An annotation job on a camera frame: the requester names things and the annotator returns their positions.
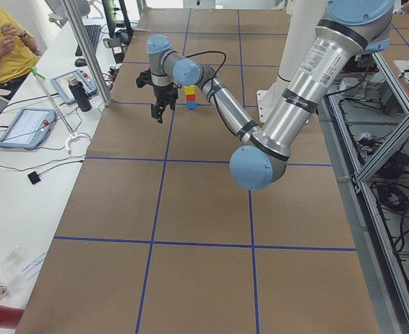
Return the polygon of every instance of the white table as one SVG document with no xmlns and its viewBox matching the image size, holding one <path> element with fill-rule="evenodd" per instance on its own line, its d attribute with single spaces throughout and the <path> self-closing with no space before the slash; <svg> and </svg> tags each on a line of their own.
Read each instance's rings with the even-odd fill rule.
<svg viewBox="0 0 409 334">
<path fill-rule="evenodd" d="M 90 19 L 85 23 L 103 24 L 104 22 Z M 102 44 L 101 39 L 105 37 L 107 36 L 102 34 L 96 55 L 102 72 L 107 73 L 109 67 L 115 65 L 115 61 L 111 50 L 106 49 Z M 51 93 L 56 92 L 49 82 L 52 77 L 76 69 L 74 66 L 76 46 L 77 43 L 70 24 L 67 23 L 37 64 L 38 72 L 47 78 L 45 84 Z M 43 95 L 45 93 L 42 88 L 33 75 L 30 75 L 11 102 Z M 62 103 L 60 97 L 56 97 L 55 101 L 58 104 Z M 73 112 L 67 117 L 67 120 L 75 128 L 79 124 L 80 118 L 82 118 L 82 124 L 78 128 L 78 132 L 85 132 L 93 136 L 104 105 L 99 95 L 94 96 L 91 103 L 93 108 L 89 112 L 79 111 L 79 116 Z M 9 125 L 19 108 L 23 106 L 53 108 L 47 98 L 32 102 L 21 102 L 7 107 L 6 111 L 0 115 L 0 125 Z M 72 106 L 64 104 L 61 106 L 61 111 L 69 113 L 75 108 L 76 104 Z M 41 146 L 61 148 L 64 146 L 68 135 L 69 132 L 63 122 L 58 121 Z M 82 156 L 86 153 L 88 145 L 89 141 L 86 138 L 73 141 L 70 145 L 72 149 L 71 156 Z M 18 169 L 45 164 L 48 161 L 64 159 L 69 156 L 70 154 L 65 148 L 62 150 L 40 149 L 34 151 L 0 148 L 0 164 Z M 42 175 L 42 181 L 35 185 L 30 183 L 27 175 L 34 170 L 39 173 L 55 165 L 49 164 L 25 172 L 0 168 L 0 258 L 14 249 L 15 245 L 22 245 L 29 253 L 28 258 L 21 266 L 24 267 L 49 248 L 81 164 L 68 164 L 55 168 Z M 29 280 L 18 279 L 18 277 L 21 276 L 8 277 L 4 275 L 0 267 L 0 283 L 6 284 L 10 290 L 10 295 L 0 301 L 1 305 L 25 308 L 37 275 Z M 0 329 L 0 333 L 14 333 L 14 331 Z"/>
</svg>

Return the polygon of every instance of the black cylinder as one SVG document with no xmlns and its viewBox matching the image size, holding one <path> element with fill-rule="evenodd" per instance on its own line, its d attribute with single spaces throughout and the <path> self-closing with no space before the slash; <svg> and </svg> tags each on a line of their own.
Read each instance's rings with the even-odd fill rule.
<svg viewBox="0 0 409 334">
<path fill-rule="evenodd" d="M 82 82 L 79 82 L 76 79 L 71 79 L 68 81 L 68 88 L 70 88 L 81 111 L 89 111 L 92 109 L 92 104 L 90 104 L 89 96 L 87 95 Z"/>
</svg>

